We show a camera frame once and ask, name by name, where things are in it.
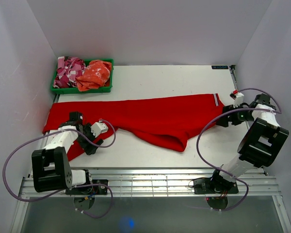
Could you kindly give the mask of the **red trousers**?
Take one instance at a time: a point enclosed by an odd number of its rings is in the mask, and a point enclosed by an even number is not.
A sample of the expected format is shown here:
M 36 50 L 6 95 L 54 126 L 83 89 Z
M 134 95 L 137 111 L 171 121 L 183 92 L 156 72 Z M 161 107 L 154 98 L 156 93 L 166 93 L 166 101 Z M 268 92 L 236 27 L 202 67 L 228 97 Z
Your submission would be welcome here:
M 223 112 L 218 94 L 121 101 L 73 101 L 52 105 L 43 132 L 56 130 L 69 113 L 80 112 L 86 122 L 110 122 L 161 148 L 184 152 L 190 138 Z

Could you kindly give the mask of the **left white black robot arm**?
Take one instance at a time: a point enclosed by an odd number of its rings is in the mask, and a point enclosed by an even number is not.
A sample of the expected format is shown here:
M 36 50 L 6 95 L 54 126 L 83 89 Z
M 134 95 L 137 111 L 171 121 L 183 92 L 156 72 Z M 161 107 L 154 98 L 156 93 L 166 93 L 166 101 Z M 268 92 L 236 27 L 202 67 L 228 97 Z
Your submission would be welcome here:
M 85 169 L 72 170 L 67 153 L 77 142 L 87 155 L 95 154 L 103 140 L 98 140 L 95 146 L 88 140 L 93 142 L 107 130 L 108 126 L 103 122 L 84 124 L 82 113 L 69 113 L 69 120 L 60 125 L 59 133 L 51 142 L 32 153 L 33 184 L 36 192 L 70 189 L 76 186 L 81 193 L 90 193 L 93 182 L 89 178 L 89 172 Z

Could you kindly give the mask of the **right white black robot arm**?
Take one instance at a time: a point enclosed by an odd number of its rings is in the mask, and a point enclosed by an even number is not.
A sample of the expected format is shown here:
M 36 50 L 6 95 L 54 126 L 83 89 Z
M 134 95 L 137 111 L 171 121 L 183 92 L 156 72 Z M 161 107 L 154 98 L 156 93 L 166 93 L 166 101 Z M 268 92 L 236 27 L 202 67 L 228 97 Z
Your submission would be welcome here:
M 209 187 L 215 193 L 227 193 L 234 189 L 236 179 L 248 170 L 270 166 L 289 136 L 289 131 L 277 123 L 276 107 L 271 104 L 269 95 L 258 94 L 250 104 L 226 106 L 223 113 L 236 109 L 240 111 L 221 117 L 216 125 L 228 127 L 231 123 L 237 126 L 245 121 L 252 122 L 252 125 L 240 142 L 237 155 L 213 172 Z

